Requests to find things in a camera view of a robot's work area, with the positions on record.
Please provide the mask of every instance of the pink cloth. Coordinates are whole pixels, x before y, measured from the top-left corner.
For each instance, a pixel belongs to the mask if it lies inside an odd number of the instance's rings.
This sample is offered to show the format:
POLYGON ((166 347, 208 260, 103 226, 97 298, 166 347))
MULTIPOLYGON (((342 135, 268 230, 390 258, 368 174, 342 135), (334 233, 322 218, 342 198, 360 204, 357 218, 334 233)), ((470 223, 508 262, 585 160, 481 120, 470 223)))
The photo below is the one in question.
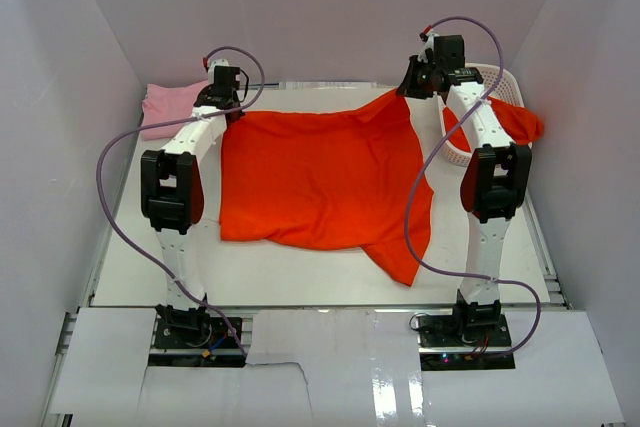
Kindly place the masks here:
MULTIPOLYGON (((170 120, 184 119, 191 116, 193 103, 200 91, 208 82, 198 82, 188 87, 167 89, 159 85, 147 86, 147 98, 142 101, 144 119, 142 125, 168 122, 170 120)), ((143 130, 140 136, 143 140, 164 139, 173 137, 184 124, 158 127, 156 129, 143 130)))

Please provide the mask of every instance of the orange fabric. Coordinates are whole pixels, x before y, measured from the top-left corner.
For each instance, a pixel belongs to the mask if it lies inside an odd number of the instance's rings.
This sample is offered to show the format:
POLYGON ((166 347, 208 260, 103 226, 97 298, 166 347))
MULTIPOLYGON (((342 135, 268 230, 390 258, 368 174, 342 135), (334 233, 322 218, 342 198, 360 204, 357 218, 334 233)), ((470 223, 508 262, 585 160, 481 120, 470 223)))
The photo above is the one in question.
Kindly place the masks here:
MULTIPOLYGON (((247 112, 222 142, 220 237, 314 250, 360 246, 411 285, 418 264, 404 243, 403 216, 422 163, 409 108, 395 91, 349 112, 247 112)), ((410 228, 420 255, 431 236, 432 197, 423 177, 410 228)))
MULTIPOLYGON (((538 140, 542 136, 544 125, 534 113, 529 112, 522 107, 517 107, 515 105, 507 104, 502 100, 494 99, 493 97, 489 97, 489 100, 491 100, 491 107, 500 121, 500 124, 516 144, 526 145, 529 142, 538 140)), ((449 107, 445 107, 442 112, 442 116, 444 119, 444 128, 449 132, 458 123, 458 119, 449 107)), ((454 132, 449 138, 449 141, 454 145, 454 147, 464 152, 471 152, 469 142, 467 141, 462 129, 454 132)))

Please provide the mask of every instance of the plastic basket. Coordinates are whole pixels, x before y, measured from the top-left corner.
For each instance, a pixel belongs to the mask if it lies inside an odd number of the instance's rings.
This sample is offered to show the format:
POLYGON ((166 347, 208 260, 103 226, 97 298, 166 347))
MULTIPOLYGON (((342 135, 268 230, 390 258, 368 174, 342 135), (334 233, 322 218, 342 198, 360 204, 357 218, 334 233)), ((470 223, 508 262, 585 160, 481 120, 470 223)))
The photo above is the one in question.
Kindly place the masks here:
MULTIPOLYGON (((480 74, 484 79, 485 88, 490 87, 496 81, 498 78, 498 71, 500 70, 499 67, 495 65, 487 64, 468 63, 467 67, 476 67, 480 71, 480 74)), ((520 94, 518 82, 516 82, 515 77, 508 70, 503 71, 500 84, 496 90, 491 93, 491 97, 495 97, 509 104, 524 108, 524 102, 522 102, 522 95, 520 94)), ((445 107, 446 105, 442 101, 442 98, 438 97, 438 113, 440 115, 440 129, 442 130, 442 135, 447 133, 444 128, 443 111, 445 107)), ((458 149, 449 141, 444 144, 442 149, 444 150, 444 155, 447 157, 449 162, 463 167, 469 165, 469 160, 471 159, 471 154, 469 152, 464 152, 463 150, 458 149)))

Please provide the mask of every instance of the gray wall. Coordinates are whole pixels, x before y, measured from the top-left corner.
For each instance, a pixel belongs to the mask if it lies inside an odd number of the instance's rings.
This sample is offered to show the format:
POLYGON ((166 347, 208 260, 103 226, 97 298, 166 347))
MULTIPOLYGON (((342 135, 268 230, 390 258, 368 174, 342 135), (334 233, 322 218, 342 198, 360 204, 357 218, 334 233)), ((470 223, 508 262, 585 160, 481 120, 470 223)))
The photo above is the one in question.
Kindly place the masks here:
POLYGON ((142 87, 95 0, 0 0, 0 93, 0 425, 31 427, 106 227, 95 162, 142 87))
MULTIPOLYGON (((140 79, 173 86, 202 80, 201 57, 229 43, 251 49, 269 80, 398 82, 418 33, 455 14, 495 27, 511 62, 545 0, 97 1, 140 79)), ((465 35, 470 58, 495 62, 482 32, 448 29, 465 35)))
POLYGON ((560 281, 587 309, 640 426, 640 0, 548 0, 513 64, 546 123, 531 191, 560 281))

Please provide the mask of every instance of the blue wire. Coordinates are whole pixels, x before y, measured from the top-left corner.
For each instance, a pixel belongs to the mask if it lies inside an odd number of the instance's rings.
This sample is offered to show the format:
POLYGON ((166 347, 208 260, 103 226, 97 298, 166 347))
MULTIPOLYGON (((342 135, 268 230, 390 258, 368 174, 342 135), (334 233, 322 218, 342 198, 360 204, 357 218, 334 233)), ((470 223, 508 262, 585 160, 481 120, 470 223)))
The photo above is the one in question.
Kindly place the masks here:
POLYGON ((213 345, 211 346, 211 348, 209 349, 209 352, 213 352, 213 351, 214 351, 214 349, 216 349, 217 347, 219 347, 219 346, 220 346, 220 344, 221 344, 222 342, 224 342, 224 339, 226 339, 226 337, 222 337, 220 340, 218 340, 218 342, 216 342, 215 344, 213 344, 213 345))

